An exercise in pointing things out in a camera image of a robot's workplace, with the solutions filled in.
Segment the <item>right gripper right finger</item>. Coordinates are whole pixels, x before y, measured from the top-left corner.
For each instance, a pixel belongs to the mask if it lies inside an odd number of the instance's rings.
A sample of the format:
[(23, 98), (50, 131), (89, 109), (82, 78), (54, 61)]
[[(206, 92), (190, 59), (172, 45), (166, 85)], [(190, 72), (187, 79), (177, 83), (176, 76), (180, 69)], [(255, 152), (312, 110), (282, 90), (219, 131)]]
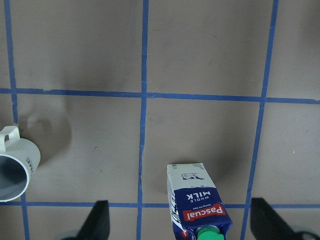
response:
[(307, 231), (294, 231), (262, 197), (250, 204), (250, 230), (256, 240), (309, 240)]

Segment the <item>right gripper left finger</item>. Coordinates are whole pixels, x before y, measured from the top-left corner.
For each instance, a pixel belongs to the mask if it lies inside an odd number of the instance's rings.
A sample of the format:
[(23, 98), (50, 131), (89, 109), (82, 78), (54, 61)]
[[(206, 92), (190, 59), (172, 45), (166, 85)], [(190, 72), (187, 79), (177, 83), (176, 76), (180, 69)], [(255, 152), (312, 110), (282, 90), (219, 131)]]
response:
[(97, 201), (79, 230), (77, 240), (107, 240), (110, 235), (110, 213), (107, 200)]

